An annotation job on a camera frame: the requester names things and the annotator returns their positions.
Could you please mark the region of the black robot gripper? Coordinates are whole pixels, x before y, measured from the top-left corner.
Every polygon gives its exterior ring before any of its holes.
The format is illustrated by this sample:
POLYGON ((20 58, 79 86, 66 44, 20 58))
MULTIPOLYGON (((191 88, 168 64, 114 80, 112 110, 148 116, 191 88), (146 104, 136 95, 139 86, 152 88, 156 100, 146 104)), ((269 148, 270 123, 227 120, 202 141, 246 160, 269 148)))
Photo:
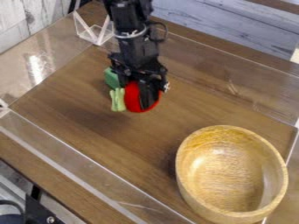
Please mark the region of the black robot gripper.
POLYGON ((140 108, 147 110, 158 103, 160 91, 170 89, 168 70, 159 61, 159 45, 164 38, 150 34, 134 37, 116 35, 116 42, 119 51, 108 55, 111 69, 122 88, 130 81, 138 81, 140 108))

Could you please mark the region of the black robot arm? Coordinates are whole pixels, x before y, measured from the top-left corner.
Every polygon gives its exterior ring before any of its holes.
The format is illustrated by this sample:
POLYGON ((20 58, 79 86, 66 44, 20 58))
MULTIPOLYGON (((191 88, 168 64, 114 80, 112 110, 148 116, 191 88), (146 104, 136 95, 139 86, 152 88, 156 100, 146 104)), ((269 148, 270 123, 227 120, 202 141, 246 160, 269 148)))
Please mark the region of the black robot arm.
POLYGON ((103 0, 115 30, 119 51, 108 55, 111 70, 124 91, 126 109, 151 110, 170 89, 167 68, 159 61, 160 44, 168 36, 167 25, 150 17, 154 0, 103 0))

